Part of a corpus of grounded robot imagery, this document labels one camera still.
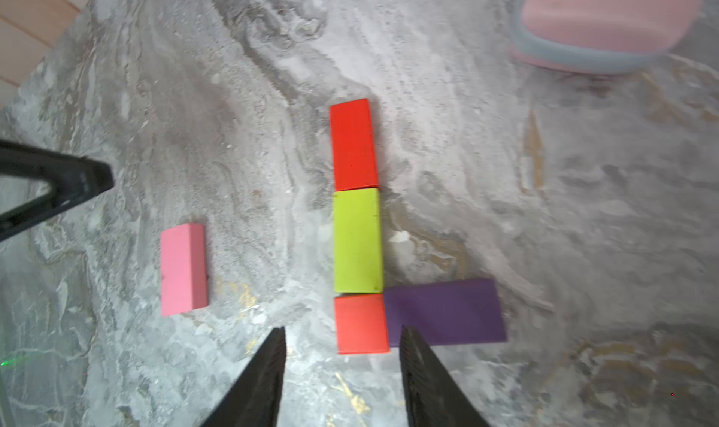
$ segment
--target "floor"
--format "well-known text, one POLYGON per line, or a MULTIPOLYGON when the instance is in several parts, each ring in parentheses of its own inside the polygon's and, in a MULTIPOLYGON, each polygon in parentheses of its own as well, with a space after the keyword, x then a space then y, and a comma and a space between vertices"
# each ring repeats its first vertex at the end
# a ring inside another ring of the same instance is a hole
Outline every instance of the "floor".
POLYGON ((397 352, 336 355, 328 106, 368 97, 387 284, 499 284, 509 342, 436 348, 493 426, 719 425, 719 0, 617 78, 512 61, 511 1, 92 0, 0 113, 116 177, 0 243, 17 424, 197 426, 285 325, 279 426, 405 425, 397 352), (161 318, 187 221, 211 305, 161 318))

